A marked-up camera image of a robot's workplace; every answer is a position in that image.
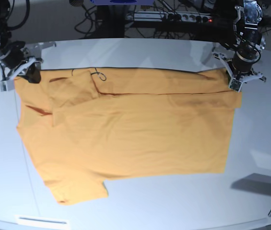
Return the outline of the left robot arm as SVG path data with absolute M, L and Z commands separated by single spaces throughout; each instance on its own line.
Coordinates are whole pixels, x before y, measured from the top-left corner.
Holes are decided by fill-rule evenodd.
M 262 10 L 255 0 L 238 0 L 235 10 L 233 31 L 237 47 L 232 58 L 232 66 L 235 74 L 242 75 L 251 72 L 253 64 L 261 59 L 261 52 L 265 48 L 264 37 L 258 29 Z

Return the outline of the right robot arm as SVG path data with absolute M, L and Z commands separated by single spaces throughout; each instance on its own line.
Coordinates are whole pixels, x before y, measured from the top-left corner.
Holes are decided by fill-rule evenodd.
M 0 70 L 2 81 L 12 80 L 19 76 L 29 83 L 38 84 L 41 81 L 37 64 L 41 58 L 29 55 L 24 41 L 12 41 L 12 31 L 21 28 L 30 14 L 30 1 L 25 2 L 26 10 L 23 20 L 16 26 L 8 26 L 14 4 L 8 0 L 0 0 Z

